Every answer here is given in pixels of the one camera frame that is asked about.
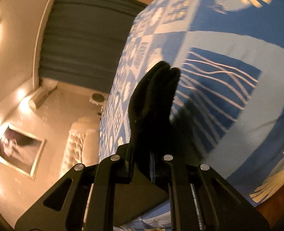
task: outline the wall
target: wall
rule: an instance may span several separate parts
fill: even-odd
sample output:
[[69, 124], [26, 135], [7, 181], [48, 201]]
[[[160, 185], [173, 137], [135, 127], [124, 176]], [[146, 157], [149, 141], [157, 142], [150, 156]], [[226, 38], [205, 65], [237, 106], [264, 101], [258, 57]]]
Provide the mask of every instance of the wall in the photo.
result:
[[47, 0], [0, 0], [0, 102], [32, 77], [38, 27]]
[[33, 91], [32, 78], [29, 78], [20, 87], [15, 89], [2, 102], [0, 102], [0, 124], [8, 116], [9, 113], [20, 103], [26, 95]]
[[0, 163], [0, 212], [11, 226], [58, 180], [72, 123], [89, 116], [99, 127], [97, 113], [101, 107], [91, 104], [89, 98], [58, 88], [35, 112], [22, 103], [5, 120], [5, 124], [11, 123], [47, 140], [34, 181]]

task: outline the blue bedspread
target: blue bedspread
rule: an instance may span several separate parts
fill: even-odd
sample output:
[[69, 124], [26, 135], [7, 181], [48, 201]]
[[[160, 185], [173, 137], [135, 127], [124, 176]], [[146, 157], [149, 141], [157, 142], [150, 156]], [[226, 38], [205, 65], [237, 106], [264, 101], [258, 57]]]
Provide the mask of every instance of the blue bedspread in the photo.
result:
[[[253, 206], [284, 184], [284, 0], [155, 0], [135, 19], [101, 120], [103, 158], [158, 61], [181, 69], [170, 120]], [[169, 227], [169, 203], [126, 228]]]

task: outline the bed sheet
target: bed sheet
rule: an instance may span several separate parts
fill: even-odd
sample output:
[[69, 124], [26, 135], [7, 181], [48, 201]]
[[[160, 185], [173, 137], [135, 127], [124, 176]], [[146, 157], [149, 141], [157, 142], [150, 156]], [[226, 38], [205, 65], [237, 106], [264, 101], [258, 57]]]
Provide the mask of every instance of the bed sheet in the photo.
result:
[[[253, 206], [284, 184], [284, 0], [154, 0], [135, 19], [100, 126], [128, 143], [128, 104], [158, 61], [181, 69], [170, 120]], [[126, 228], [170, 226], [169, 203]]]

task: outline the blue patterned duvet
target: blue patterned duvet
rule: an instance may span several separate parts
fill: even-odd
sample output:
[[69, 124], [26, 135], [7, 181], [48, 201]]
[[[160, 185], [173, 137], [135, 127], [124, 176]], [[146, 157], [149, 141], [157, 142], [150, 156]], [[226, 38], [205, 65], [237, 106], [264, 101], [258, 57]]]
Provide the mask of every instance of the blue patterned duvet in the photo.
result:
[[[158, 61], [181, 69], [170, 120], [256, 206], [284, 184], [284, 0], [155, 0], [135, 19], [100, 127], [128, 143], [128, 104]], [[170, 227], [169, 202], [116, 230]]]

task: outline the framed picture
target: framed picture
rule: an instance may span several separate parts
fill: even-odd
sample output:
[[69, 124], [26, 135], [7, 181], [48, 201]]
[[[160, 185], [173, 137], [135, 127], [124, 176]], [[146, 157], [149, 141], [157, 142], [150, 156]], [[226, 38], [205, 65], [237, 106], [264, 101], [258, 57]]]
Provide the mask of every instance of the framed picture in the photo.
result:
[[44, 139], [9, 124], [0, 139], [0, 162], [34, 180], [44, 144]]

